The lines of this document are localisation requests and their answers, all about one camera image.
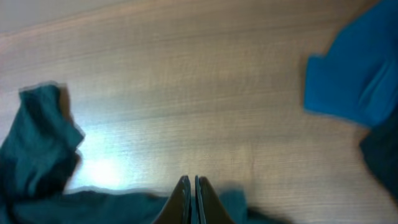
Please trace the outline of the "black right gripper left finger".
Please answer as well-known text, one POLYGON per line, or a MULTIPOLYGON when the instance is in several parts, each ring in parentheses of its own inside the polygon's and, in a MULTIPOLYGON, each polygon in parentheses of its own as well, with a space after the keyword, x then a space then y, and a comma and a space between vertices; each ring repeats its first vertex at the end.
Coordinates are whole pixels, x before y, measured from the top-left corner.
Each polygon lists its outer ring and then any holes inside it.
POLYGON ((187 175, 181 176, 171 196, 153 224, 188 224, 191 216, 191 185, 187 175))

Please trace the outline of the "dark green t-shirt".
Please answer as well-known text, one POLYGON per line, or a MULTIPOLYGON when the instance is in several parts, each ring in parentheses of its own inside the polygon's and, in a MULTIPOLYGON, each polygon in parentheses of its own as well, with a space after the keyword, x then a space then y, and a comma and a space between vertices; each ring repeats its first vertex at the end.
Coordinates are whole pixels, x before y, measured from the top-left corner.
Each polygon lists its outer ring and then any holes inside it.
MULTIPOLYGON (((2 223, 152 223, 168 197, 147 192, 109 194, 64 187, 79 161, 83 135, 64 116, 64 88, 45 83, 19 93, 20 107, 1 146, 2 223)), ((198 223, 195 181, 190 223, 198 223)), ((277 223, 247 205, 244 193, 216 193, 234 223, 277 223)))

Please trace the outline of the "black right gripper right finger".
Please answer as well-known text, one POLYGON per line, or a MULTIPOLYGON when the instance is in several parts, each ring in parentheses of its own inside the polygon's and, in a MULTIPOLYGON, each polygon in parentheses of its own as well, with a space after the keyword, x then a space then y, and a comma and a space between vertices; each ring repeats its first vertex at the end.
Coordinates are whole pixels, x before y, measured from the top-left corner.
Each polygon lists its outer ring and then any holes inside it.
POLYGON ((206 177, 195 177, 195 198, 199 224, 234 224, 206 177))

